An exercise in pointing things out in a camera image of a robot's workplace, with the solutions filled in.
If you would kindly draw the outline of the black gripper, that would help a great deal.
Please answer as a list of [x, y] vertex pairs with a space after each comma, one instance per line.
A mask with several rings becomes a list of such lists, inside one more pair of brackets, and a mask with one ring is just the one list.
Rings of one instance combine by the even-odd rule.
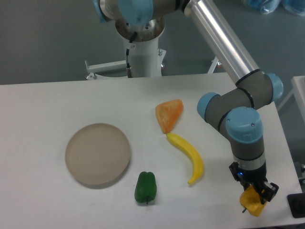
[[239, 181], [246, 191], [250, 185], [253, 185], [255, 190], [261, 190], [259, 192], [260, 202], [264, 205], [266, 202], [270, 202], [278, 192], [278, 185], [274, 183], [268, 183], [266, 178], [266, 163], [255, 170], [245, 170], [239, 167], [237, 162], [233, 162], [229, 169], [236, 181]]

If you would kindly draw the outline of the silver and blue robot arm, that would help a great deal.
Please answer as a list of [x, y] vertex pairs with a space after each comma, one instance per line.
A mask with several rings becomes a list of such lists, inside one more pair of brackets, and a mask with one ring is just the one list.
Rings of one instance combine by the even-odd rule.
[[207, 93], [197, 112], [229, 140], [234, 156], [230, 171], [244, 189], [253, 187], [261, 203], [269, 202], [278, 186], [266, 178], [263, 125], [257, 110], [277, 100], [283, 83], [265, 74], [242, 45], [211, 0], [95, 0], [101, 22], [115, 21], [125, 42], [123, 66], [130, 78], [161, 75], [158, 49], [148, 48], [164, 30], [164, 16], [181, 10], [223, 65], [236, 88], [224, 95]]

